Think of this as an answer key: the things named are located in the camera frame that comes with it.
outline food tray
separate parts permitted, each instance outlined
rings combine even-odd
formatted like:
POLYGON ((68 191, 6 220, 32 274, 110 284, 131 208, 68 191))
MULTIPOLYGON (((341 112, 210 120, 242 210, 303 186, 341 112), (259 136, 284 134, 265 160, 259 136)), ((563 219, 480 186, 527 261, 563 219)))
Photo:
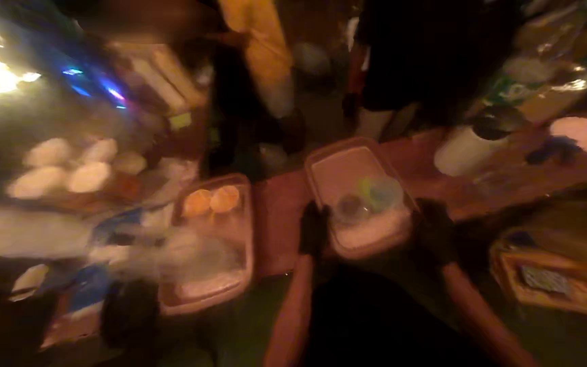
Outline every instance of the food tray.
POLYGON ((161 281, 158 288, 160 310, 165 315, 197 312, 212 305, 231 300, 249 286, 253 274, 253 210, 250 182, 242 174, 229 174, 210 179, 183 190, 174 206, 173 226, 191 225, 201 236, 220 238, 229 244, 244 249, 245 268, 220 274, 219 277, 188 284, 188 298, 179 295, 179 285, 161 281), (187 195, 199 189, 214 190, 226 185, 239 189, 241 208, 229 213, 203 215, 195 218, 182 217, 183 202, 187 195))
MULTIPOLYGON (((389 176, 401 182, 378 143, 362 137, 313 151, 305 160, 305 173, 319 208, 325 204, 332 207, 343 195, 357 194, 357 182, 364 177, 389 176)), ((341 257, 362 259, 401 244, 412 234, 415 208, 412 198, 404 192, 396 209, 374 214, 362 223, 347 226, 330 221, 331 246, 341 257)))

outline leg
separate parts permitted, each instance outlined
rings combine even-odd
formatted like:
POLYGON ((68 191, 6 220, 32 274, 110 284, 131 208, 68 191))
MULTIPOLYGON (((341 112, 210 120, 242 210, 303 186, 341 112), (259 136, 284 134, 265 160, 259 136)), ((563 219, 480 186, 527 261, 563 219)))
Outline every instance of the leg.
POLYGON ((394 113, 394 110, 370 111, 360 108, 355 136, 379 140, 382 130, 391 122, 394 113))

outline gloved hand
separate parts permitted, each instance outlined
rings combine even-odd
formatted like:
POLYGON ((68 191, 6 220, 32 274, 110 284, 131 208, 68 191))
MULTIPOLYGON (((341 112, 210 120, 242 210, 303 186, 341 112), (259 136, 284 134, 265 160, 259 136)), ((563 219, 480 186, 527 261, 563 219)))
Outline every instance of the gloved hand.
POLYGON ((430 250, 441 266, 457 261, 457 252, 452 242, 454 223, 444 203, 428 198, 419 198, 416 204, 419 212, 413 213, 417 221, 418 242, 430 250))
POLYGON ((359 95, 357 93, 346 93, 341 101, 341 108, 343 108, 343 116, 345 118, 354 118, 357 115, 357 107, 359 106, 359 95))
POLYGON ((300 219, 300 246, 298 252, 303 255, 320 257, 323 246, 327 244, 327 220, 330 217, 330 207, 324 206, 318 210, 316 203, 310 201, 300 219))

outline person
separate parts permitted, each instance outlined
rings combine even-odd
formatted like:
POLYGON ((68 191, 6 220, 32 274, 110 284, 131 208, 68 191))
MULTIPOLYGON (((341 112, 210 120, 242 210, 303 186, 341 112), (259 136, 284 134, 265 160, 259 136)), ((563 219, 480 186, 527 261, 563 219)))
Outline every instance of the person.
POLYGON ((433 125, 452 121, 510 53, 519 22, 512 0, 364 0, 343 100, 355 134, 377 140, 392 120, 402 133, 416 111, 433 125))
POLYGON ((329 210, 310 203, 301 218, 300 256, 271 331, 265 366, 383 366, 403 359, 429 366, 538 365, 459 267, 445 206, 429 200, 419 200, 419 206, 419 241, 440 263, 447 293, 480 347, 382 276, 341 265, 313 291, 316 263, 327 244, 329 210))

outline orange fruit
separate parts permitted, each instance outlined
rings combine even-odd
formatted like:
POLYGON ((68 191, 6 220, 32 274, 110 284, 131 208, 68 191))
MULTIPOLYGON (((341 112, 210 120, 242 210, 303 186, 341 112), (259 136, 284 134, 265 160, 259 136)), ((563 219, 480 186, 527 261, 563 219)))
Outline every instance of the orange fruit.
POLYGON ((208 212, 212 194, 208 190, 196 190, 184 200, 183 216, 195 217, 208 212))
POLYGON ((210 208, 215 213, 225 213, 239 205, 239 190, 234 186, 217 189, 210 200, 210 208))

